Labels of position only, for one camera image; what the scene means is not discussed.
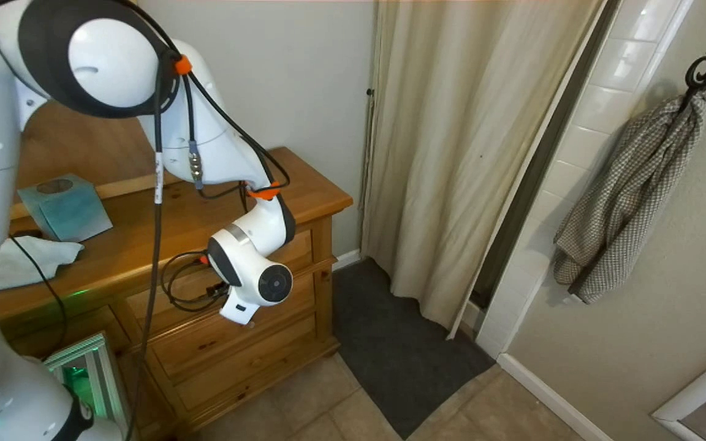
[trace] shower curtain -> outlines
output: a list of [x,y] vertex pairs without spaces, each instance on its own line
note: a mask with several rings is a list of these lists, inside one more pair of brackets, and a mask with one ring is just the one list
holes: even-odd
[[450,335],[599,3],[376,3],[362,253]]

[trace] dresser drawer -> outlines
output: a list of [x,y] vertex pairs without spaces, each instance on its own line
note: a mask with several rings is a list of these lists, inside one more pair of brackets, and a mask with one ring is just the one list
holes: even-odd
[[[297,237],[287,247],[282,247],[278,253],[272,255],[272,259],[288,265],[288,270],[294,272],[294,277],[297,277],[294,291],[299,289],[299,283],[307,283],[297,273],[297,270],[303,267],[303,265],[311,265],[311,258],[314,258],[314,253],[311,253],[311,229],[307,229],[307,227],[300,227],[297,232]],[[185,270],[173,282],[172,291],[179,299],[193,299],[193,296],[200,296],[207,287],[215,287],[215,283],[220,283],[220,277],[210,267],[193,267],[193,270]],[[140,291],[140,293],[131,293],[131,296],[128,296],[128,299],[115,303],[115,310],[124,321],[124,325],[128,325],[131,338],[136,338],[142,333],[146,302],[150,302],[150,291]],[[169,299],[163,296],[163,291],[159,289],[156,291],[156,302],[155,302],[155,316],[152,316],[152,335],[159,335],[159,333],[163,333],[163,330],[169,330],[173,325],[182,325],[185,321],[193,321],[197,316],[200,313],[191,313],[191,310],[182,310],[182,309],[172,307]]]
[[294,239],[277,250],[269,259],[283,261],[288,270],[300,270],[311,265],[311,227],[299,227]]
[[299,273],[294,291],[272,309],[260,309],[250,325],[238,325],[218,313],[175,325],[152,338],[152,352],[159,367],[172,376],[213,356],[246,346],[250,338],[269,333],[269,327],[288,316],[314,309],[314,277]]
[[[69,316],[66,318],[66,335],[61,340],[63,346],[71,346],[76,340],[83,340],[92,333],[106,333],[107,347],[112,352],[124,349],[128,346],[128,335],[123,333],[123,327],[117,325],[115,316],[110,313],[110,309],[95,309],[80,316]],[[5,330],[6,343],[25,356],[49,356],[52,349],[58,349],[58,335],[61,335],[61,324],[52,324],[44,327],[30,327],[30,330]]]
[[215,357],[205,364],[205,369],[185,376],[175,385],[175,394],[183,405],[183,412],[193,412],[195,406],[218,398],[227,389],[242,385],[254,374],[275,374],[283,369],[283,364],[294,362],[294,352],[300,352],[316,338],[314,316],[307,313],[303,318],[278,327],[278,333],[258,340],[231,357]]

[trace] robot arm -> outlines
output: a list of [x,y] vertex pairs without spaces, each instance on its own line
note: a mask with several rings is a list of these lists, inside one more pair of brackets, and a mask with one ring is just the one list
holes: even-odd
[[[0,6],[0,53],[17,77],[19,125],[45,97],[85,114],[136,114],[173,177],[195,186],[244,180],[254,193],[275,186],[261,149],[222,113],[202,58],[130,3],[6,3]],[[185,69],[185,60],[191,70],[179,76],[175,64]],[[207,239],[210,265],[231,287],[224,318],[246,324],[258,307],[288,293],[288,270],[264,255],[291,234],[291,212],[272,195]]]
[[[191,73],[175,73],[189,55]],[[172,44],[123,0],[0,0],[0,242],[6,237],[19,129],[44,101],[103,118],[140,118],[159,168],[195,186],[244,180],[254,207],[207,239],[213,270],[231,283],[222,316],[246,324],[291,289],[264,255],[294,223],[258,146],[224,114],[197,53]],[[120,439],[92,424],[36,364],[0,335],[0,439]]]

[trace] white tile wall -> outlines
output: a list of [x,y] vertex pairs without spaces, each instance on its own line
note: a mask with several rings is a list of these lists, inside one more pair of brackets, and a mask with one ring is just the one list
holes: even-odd
[[528,211],[515,258],[501,273],[495,303],[490,307],[493,313],[497,299],[531,299],[541,289],[554,255],[550,239],[560,220],[593,178],[617,128],[635,111],[691,3],[693,0],[619,3],[544,186]]

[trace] gray towel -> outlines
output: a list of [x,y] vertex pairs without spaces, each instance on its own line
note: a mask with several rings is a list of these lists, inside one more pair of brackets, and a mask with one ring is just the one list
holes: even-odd
[[554,277],[584,302],[624,283],[693,142],[706,123],[706,93],[633,118],[590,189],[557,237]]

